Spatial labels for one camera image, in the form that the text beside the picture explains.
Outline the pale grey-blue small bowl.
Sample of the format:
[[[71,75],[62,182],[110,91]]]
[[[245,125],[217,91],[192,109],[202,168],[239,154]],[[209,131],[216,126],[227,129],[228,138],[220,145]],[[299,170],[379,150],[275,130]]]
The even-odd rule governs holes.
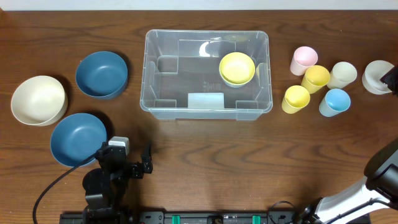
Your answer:
[[[227,79],[225,79],[223,76],[221,76],[221,79],[224,81],[224,83],[226,84],[226,85],[228,85],[228,86],[230,86],[230,87],[232,87],[232,88],[241,88],[241,87],[243,87],[244,85],[246,85],[246,84],[248,84],[251,80],[249,80],[248,82],[245,82],[245,83],[232,83],[232,82],[229,82]]]

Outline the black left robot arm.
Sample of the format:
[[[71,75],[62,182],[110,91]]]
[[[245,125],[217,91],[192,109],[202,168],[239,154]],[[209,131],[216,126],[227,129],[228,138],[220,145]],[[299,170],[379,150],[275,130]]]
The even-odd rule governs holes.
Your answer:
[[[153,171],[151,146],[144,149],[140,162],[129,162],[125,146],[102,143],[95,154],[100,167],[89,171],[82,182],[88,204],[83,210],[84,224],[134,223],[134,212],[123,205],[123,197],[131,179]]]

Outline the light blue plastic cup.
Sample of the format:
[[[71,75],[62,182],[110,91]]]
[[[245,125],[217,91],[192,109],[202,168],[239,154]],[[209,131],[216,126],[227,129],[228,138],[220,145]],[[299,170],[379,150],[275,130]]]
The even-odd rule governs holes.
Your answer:
[[[319,105],[319,112],[325,117],[332,117],[348,110],[351,106],[351,98],[342,89],[329,90]]]

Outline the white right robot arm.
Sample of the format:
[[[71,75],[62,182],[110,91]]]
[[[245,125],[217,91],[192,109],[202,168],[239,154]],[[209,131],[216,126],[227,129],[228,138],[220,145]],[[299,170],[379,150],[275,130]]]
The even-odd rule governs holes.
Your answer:
[[[366,66],[362,82],[376,95],[397,94],[397,65],[375,60]],[[397,210],[397,140],[367,163],[364,177],[344,191],[320,198],[295,218],[295,223],[349,223],[375,210]]]

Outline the white small bowl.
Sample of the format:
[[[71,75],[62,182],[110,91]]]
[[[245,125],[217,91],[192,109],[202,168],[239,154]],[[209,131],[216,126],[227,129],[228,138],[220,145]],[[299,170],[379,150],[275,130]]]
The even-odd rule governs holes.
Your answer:
[[[362,76],[365,89],[375,95],[391,93],[392,91],[380,79],[393,67],[393,64],[384,60],[375,60],[368,64]]]

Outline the cream plastic cup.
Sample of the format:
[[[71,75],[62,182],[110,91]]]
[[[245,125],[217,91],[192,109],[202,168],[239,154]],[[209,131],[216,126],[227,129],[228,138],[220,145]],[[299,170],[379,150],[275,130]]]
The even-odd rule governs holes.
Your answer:
[[[342,89],[354,82],[358,76],[357,69],[349,62],[338,62],[330,72],[330,81],[327,84],[329,89]]]

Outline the orange-yellow plastic cup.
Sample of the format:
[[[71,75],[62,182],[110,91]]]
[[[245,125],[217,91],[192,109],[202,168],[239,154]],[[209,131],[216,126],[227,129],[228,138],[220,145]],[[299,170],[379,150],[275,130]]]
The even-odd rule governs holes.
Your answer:
[[[330,81],[330,72],[321,65],[309,67],[302,79],[301,85],[313,94],[327,85]]]

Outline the yellow small bowl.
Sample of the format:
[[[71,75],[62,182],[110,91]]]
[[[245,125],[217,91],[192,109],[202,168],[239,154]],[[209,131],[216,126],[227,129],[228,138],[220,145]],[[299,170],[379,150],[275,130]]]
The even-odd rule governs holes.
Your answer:
[[[245,83],[254,77],[255,64],[250,56],[241,52],[232,52],[221,59],[219,73],[229,82]]]

